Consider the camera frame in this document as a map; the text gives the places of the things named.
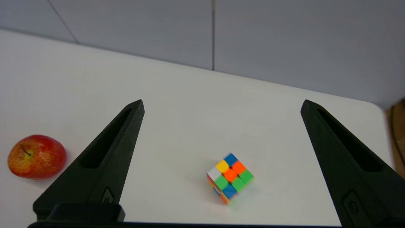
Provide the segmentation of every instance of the green sticker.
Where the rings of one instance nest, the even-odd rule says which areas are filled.
[[[224,176],[220,176],[215,180],[215,184],[218,186],[219,189],[224,190],[228,186],[228,181],[225,179]]]
[[[254,176],[252,175],[251,172],[249,172],[249,170],[245,170],[241,175],[239,175],[239,177],[240,177],[246,184],[249,184],[249,183],[254,179]]]
[[[246,184],[242,179],[238,177],[234,181],[232,181],[232,186],[236,189],[236,191],[241,192],[244,187],[246,187]]]

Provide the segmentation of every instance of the white table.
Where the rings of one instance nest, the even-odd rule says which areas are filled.
[[[9,172],[18,140],[51,136],[70,164],[138,99],[145,117],[120,202],[126,221],[339,225],[300,115],[304,99],[392,165],[384,114],[371,103],[0,31],[0,227],[34,222],[32,203],[56,178]],[[225,206],[205,173],[229,152],[256,179]]]

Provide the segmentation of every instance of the apple stem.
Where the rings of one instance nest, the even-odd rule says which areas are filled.
[[[24,146],[21,145],[21,149],[22,149],[26,154],[28,154],[28,156],[31,156],[31,154],[27,152],[27,150],[24,148]]]

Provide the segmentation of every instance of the red apple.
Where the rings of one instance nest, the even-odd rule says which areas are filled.
[[[33,135],[19,141],[9,155],[9,168],[17,176],[41,180],[57,174],[66,163],[66,151],[55,139]]]

